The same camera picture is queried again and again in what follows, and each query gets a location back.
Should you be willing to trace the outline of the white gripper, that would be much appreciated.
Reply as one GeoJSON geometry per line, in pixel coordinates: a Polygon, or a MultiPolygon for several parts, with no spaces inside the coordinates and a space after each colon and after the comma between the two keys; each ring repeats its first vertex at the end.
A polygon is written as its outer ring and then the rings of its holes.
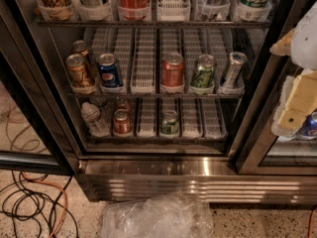
{"type": "MultiPolygon", "coordinates": [[[[269,51],[276,56],[290,56],[295,29],[273,44],[269,51]]],[[[278,141],[291,141],[306,117],[317,108],[317,70],[304,70],[300,75],[287,76],[274,111],[271,132],[278,141]]]]}

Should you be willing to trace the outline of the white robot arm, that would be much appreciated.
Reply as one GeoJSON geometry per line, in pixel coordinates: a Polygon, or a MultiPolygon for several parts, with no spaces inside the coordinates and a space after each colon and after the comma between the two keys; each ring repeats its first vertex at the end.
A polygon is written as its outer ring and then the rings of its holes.
{"type": "Polygon", "coordinates": [[[271,125],[274,135],[290,137],[317,108],[317,2],[269,51],[290,56],[292,63],[303,69],[286,78],[271,125]]]}

